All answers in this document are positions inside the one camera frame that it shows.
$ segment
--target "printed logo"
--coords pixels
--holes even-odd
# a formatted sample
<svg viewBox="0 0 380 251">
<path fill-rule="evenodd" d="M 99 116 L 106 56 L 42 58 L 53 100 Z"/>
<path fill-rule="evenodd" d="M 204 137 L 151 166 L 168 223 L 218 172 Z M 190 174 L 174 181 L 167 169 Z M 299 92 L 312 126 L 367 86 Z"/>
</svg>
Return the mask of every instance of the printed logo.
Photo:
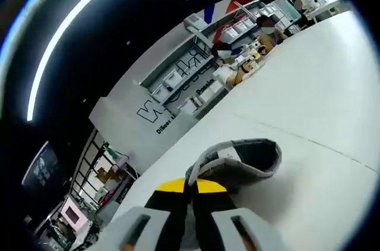
<svg viewBox="0 0 380 251">
<path fill-rule="evenodd" d="M 159 118 L 159 115 L 162 115 L 163 112 L 160 112 L 153 106 L 153 102 L 151 100 L 147 100 L 144 103 L 144 107 L 140 108 L 136 114 L 151 123 L 155 123 L 155 121 Z"/>
</svg>

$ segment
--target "screen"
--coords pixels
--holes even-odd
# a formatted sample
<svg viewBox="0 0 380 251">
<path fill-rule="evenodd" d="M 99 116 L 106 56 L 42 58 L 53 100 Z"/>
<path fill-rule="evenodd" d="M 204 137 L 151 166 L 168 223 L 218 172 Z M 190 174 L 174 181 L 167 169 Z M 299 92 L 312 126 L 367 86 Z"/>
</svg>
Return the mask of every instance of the screen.
<svg viewBox="0 0 380 251">
<path fill-rule="evenodd" d="M 46 142 L 31 162 L 21 184 L 32 198 L 40 198 L 55 193 L 66 180 L 58 158 Z"/>
<path fill-rule="evenodd" d="M 74 224 L 79 220 L 79 216 L 70 207 L 66 210 L 66 215 Z"/>
</svg>

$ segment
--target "table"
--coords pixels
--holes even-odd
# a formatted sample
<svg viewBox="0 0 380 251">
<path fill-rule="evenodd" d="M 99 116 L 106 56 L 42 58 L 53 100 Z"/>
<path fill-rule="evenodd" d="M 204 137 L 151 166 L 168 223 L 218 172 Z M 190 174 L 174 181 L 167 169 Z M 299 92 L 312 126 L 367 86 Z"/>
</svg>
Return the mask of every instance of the table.
<svg viewBox="0 0 380 251">
<path fill-rule="evenodd" d="M 78 230 L 77 238 L 75 239 L 75 242 L 73 242 L 73 244 L 71 245 L 70 250 L 74 250 L 75 248 L 78 248 L 79 246 L 81 246 L 85 242 L 85 240 L 88 236 L 88 233 L 90 232 L 90 229 L 93 226 L 93 224 L 94 224 L 93 221 L 87 221 L 81 227 L 81 229 Z"/>
<path fill-rule="evenodd" d="M 113 220 L 145 205 L 160 183 L 184 177 L 209 146 L 264 137 L 281 147 L 281 166 L 272 178 L 243 188 L 235 203 L 271 223 L 290 250 L 339 250 L 378 180 L 376 62 L 352 12 L 285 40 L 134 183 Z"/>
<path fill-rule="evenodd" d="M 337 5 L 341 3 L 341 0 L 327 0 L 326 4 L 321 5 L 314 11 L 308 13 L 306 17 L 311 20 L 313 19 L 315 23 L 317 23 L 316 16 L 319 14 L 322 14 L 325 11 L 328 11 L 329 9 L 335 8 L 337 12 L 340 12 L 339 9 L 336 8 Z"/>
</svg>

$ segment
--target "person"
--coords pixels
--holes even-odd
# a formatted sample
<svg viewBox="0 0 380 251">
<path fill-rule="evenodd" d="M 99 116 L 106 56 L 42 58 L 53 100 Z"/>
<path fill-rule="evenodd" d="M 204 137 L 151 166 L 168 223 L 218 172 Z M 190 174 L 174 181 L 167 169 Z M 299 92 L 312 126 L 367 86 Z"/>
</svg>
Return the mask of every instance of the person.
<svg viewBox="0 0 380 251">
<path fill-rule="evenodd" d="M 221 66 L 218 70 L 218 76 L 224 84 L 231 87 L 239 84 L 243 80 L 244 75 L 252 69 L 249 62 L 245 62 L 242 66 L 236 69 L 232 65 L 235 61 L 233 56 L 238 55 L 241 51 L 243 51 L 243 48 L 244 46 L 232 49 L 231 45 L 223 42 L 216 43 L 211 48 L 211 53 L 218 58 L 217 63 Z"/>
<path fill-rule="evenodd" d="M 292 0 L 292 2 L 296 10 L 301 15 L 301 19 L 296 22 L 296 25 L 299 26 L 301 30 L 312 26 L 314 22 L 309 21 L 308 18 L 306 18 L 305 14 L 307 13 L 307 10 L 303 8 L 303 2 L 301 0 Z"/>
<path fill-rule="evenodd" d="M 262 30 L 262 34 L 259 35 L 258 40 L 266 47 L 267 52 L 287 39 L 287 36 L 276 29 L 272 20 L 266 15 L 258 17 L 256 23 Z"/>
<path fill-rule="evenodd" d="M 71 242 L 74 242 L 76 239 L 75 233 L 69 225 L 65 224 L 62 221 L 63 217 L 61 214 L 58 214 L 57 220 L 51 220 L 53 226 L 58 228 L 62 234 Z"/>
</svg>

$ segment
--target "gray panel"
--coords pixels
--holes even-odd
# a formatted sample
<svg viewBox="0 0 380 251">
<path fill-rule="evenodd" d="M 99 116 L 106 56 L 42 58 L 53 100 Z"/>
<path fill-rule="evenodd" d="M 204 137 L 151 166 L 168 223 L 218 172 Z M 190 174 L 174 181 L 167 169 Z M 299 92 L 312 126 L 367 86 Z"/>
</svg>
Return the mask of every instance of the gray panel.
<svg viewBox="0 0 380 251">
<path fill-rule="evenodd" d="M 202 89 L 208 81 L 215 80 L 215 76 L 213 75 L 215 70 L 213 62 L 210 62 L 209 65 L 206 65 L 203 69 L 199 70 L 198 73 L 190 78 L 187 84 L 182 86 L 182 88 L 178 90 L 178 93 L 166 103 L 167 109 L 174 115 L 178 115 L 178 106 L 180 104 L 182 104 L 188 97 L 199 97 L 197 90 L 199 91 Z"/>
<path fill-rule="evenodd" d="M 174 62 L 181 58 L 186 52 L 190 50 L 193 44 L 194 35 L 189 36 L 180 45 L 169 52 L 167 58 L 165 58 L 147 77 L 141 82 L 141 85 L 148 88 L 159 76 L 161 76 L 168 67 L 171 67 Z"/>
<path fill-rule="evenodd" d="M 142 221 L 148 219 L 137 238 L 135 251 L 154 251 L 163 226 L 170 212 L 150 208 L 133 207 L 116 221 L 110 223 L 100 235 L 99 241 L 88 250 L 123 250 Z"/>
<path fill-rule="evenodd" d="M 239 221 L 258 251 L 285 251 L 281 236 L 274 227 L 247 208 L 213 212 L 225 251 L 245 251 L 245 247 L 233 221 Z"/>
</svg>

